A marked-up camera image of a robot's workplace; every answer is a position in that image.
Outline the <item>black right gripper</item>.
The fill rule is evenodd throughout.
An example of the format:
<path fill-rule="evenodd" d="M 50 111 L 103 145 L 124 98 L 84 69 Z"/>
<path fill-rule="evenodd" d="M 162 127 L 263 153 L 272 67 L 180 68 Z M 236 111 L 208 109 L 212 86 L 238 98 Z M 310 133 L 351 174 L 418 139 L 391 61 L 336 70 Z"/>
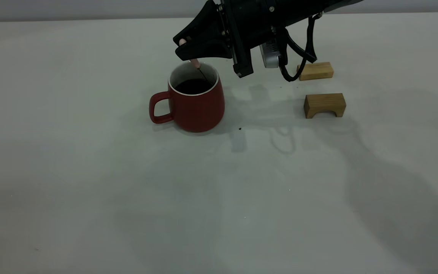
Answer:
<path fill-rule="evenodd" d="M 219 5 L 207 0 L 197 16 L 174 38 L 184 39 L 175 54 L 181 60 L 200 58 L 233 58 L 233 70 L 243 78 L 253 73 L 251 49 L 259 46 L 266 68 L 279 68 L 283 78 L 287 72 L 287 47 L 303 58 L 294 78 L 299 78 L 307 62 L 317 60 L 313 47 L 313 30 L 319 18 L 318 0 L 223 0 L 221 7 L 230 35 L 231 50 L 220 37 L 224 31 Z M 287 31 L 287 26 L 307 19 L 306 46 L 299 47 Z"/>

